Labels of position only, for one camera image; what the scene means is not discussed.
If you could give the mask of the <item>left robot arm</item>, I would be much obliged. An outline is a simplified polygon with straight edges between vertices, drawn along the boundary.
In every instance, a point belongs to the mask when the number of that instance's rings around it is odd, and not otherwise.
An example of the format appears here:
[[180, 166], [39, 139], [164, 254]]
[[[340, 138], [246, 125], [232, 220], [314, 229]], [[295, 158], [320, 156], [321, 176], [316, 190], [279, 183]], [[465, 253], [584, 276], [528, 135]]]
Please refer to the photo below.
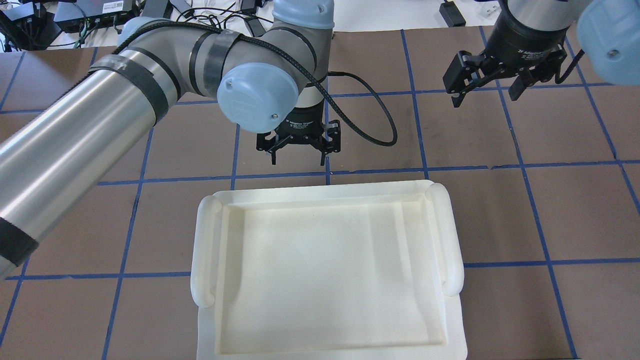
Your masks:
[[275, 0], [257, 37], [200, 23], [131, 20], [128, 37], [1, 144], [1, 278], [190, 92], [246, 132], [268, 133], [323, 92], [333, 0]]

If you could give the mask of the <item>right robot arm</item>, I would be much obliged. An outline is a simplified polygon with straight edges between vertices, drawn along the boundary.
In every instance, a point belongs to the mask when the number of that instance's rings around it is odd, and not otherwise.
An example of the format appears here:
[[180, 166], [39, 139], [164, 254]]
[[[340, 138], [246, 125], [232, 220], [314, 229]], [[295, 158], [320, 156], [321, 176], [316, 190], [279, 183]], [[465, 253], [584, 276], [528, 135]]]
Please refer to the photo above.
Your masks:
[[484, 50], [459, 51], [443, 75], [455, 108], [495, 80], [514, 80], [513, 101], [537, 83], [562, 84], [583, 56], [604, 82], [639, 84], [637, 0], [501, 0], [499, 6]]

